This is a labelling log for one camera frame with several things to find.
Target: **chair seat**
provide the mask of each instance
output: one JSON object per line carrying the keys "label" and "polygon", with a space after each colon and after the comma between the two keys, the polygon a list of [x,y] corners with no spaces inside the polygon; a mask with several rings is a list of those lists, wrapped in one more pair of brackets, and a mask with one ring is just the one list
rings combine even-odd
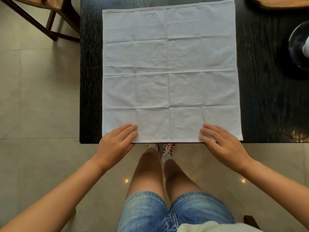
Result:
{"label": "chair seat", "polygon": [[16,0],[28,5],[49,9],[49,10],[61,10],[63,0]]}

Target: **tile floor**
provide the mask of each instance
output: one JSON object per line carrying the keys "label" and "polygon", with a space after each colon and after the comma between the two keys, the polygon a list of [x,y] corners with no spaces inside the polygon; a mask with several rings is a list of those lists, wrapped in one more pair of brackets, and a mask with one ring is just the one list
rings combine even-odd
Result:
{"label": "tile floor", "polygon": [[[79,12],[80,0],[73,0]],[[48,11],[20,4],[40,23]],[[76,36],[57,16],[54,29]],[[79,144],[79,44],[52,42],[0,3],[0,224],[49,192],[95,152]],[[309,186],[309,144],[245,144],[249,154]],[[106,173],[77,206],[64,231],[115,231],[145,145]],[[306,231],[250,182],[220,164],[202,144],[178,144],[176,162],[206,192],[222,199],[236,221],[253,215],[264,231]]]}

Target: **hand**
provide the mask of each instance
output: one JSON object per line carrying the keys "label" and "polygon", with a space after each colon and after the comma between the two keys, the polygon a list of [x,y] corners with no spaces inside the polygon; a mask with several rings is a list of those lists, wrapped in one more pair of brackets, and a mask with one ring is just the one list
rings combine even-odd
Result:
{"label": "hand", "polygon": [[92,160],[103,170],[114,167],[134,147],[137,125],[126,124],[102,137]]}
{"label": "hand", "polygon": [[203,124],[201,133],[218,142],[217,144],[206,136],[199,136],[214,157],[233,171],[241,174],[254,161],[240,141],[220,126]]}

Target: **foot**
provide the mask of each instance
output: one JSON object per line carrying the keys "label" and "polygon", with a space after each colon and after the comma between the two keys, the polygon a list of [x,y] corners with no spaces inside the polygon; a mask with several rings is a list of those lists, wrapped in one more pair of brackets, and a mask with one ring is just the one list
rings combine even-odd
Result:
{"label": "foot", "polygon": [[153,149],[155,149],[155,151],[156,152],[159,152],[159,145],[158,144],[156,144],[156,143],[149,143],[149,144],[147,144],[147,149],[148,148],[153,148]]}
{"label": "foot", "polygon": [[161,161],[165,163],[167,160],[172,159],[175,143],[164,143]]}

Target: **black wooden table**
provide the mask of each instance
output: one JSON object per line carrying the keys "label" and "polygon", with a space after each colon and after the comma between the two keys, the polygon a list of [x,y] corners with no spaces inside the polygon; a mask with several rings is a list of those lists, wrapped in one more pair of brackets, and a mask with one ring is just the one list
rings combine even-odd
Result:
{"label": "black wooden table", "polygon": [[[102,10],[218,0],[81,0],[81,143],[102,137]],[[290,60],[288,37],[309,9],[264,10],[235,0],[237,66],[245,143],[309,142],[309,74]]]}

